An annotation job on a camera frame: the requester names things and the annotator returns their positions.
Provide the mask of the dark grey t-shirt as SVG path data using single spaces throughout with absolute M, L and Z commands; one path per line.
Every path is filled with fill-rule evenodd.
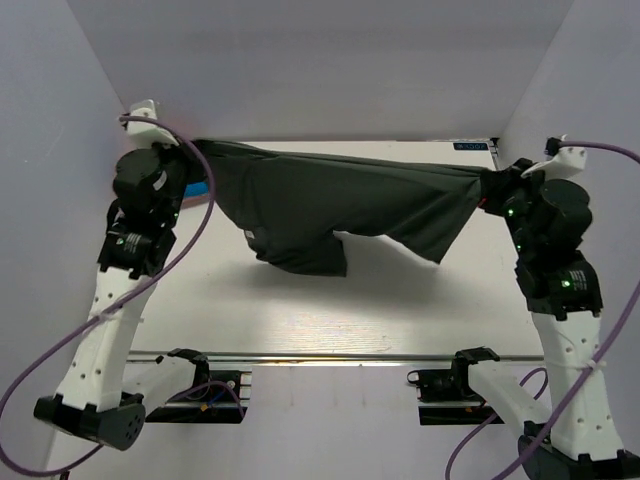
M 474 213 L 485 169 L 266 150 L 197 140 L 220 210 L 258 260 L 288 273 L 344 277 L 338 233 L 386 236 L 440 263 Z

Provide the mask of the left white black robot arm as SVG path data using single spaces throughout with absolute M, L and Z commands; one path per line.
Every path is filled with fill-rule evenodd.
M 137 440 L 146 417 L 174 396 L 199 399 L 211 387 L 202 353 L 174 349 L 131 380 L 127 357 L 143 310 L 175 244 L 173 229 L 189 183 L 205 170 L 185 145 L 136 149 L 116 164 L 116 195 L 98 257 L 89 328 L 36 419 L 71 436 L 120 451 Z

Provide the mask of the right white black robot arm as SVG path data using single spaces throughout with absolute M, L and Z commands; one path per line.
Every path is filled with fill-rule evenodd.
M 639 457 L 617 432 L 602 359 L 628 319 L 600 337 L 603 301 L 594 267 L 579 250 L 592 222 L 589 196 L 566 175 L 521 159 L 481 176 L 479 206 L 503 218 L 517 252 L 516 280 L 539 336 L 551 406 L 514 379 L 489 348 L 459 351 L 451 384 L 479 396 L 517 437 L 519 456 L 498 473 L 530 479 L 636 479 Z

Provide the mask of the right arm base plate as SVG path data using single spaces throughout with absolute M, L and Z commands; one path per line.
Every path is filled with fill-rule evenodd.
M 446 369 L 412 370 L 407 383 L 416 388 L 421 426 L 478 426 L 503 424 L 502 419 L 475 393 L 464 393 Z

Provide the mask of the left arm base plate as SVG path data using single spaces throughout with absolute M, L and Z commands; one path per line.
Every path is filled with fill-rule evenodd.
M 174 399 L 146 417 L 147 423 L 165 424 L 241 424 L 247 413 L 252 372 L 250 370 L 211 370 L 206 388 Z

